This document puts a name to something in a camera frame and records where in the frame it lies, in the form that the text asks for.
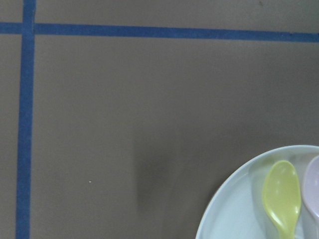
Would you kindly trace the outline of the white round plate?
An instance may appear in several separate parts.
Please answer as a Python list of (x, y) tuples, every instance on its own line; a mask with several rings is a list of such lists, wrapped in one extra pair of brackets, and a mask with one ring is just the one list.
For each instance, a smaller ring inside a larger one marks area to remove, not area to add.
[(311, 160), (319, 154), (312, 145), (276, 148), (249, 160), (219, 187), (202, 216), (198, 239), (277, 239), (279, 233), (262, 203), (265, 177), (279, 160), (291, 162), (300, 181)]

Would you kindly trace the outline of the yellow plastic spoon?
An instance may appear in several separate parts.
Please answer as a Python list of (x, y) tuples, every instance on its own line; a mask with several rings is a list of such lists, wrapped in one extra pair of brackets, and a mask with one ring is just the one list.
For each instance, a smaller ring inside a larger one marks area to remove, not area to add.
[(292, 163), (281, 160), (271, 167), (264, 180), (262, 202), (279, 238), (294, 239), (302, 200), (298, 174)]

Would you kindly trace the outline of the pink plastic spoon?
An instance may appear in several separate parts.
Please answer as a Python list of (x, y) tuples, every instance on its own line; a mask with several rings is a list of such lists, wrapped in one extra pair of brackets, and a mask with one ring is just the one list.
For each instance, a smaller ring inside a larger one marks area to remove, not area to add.
[(314, 157), (308, 164), (302, 186), (303, 202), (316, 221), (319, 223), (319, 157)]

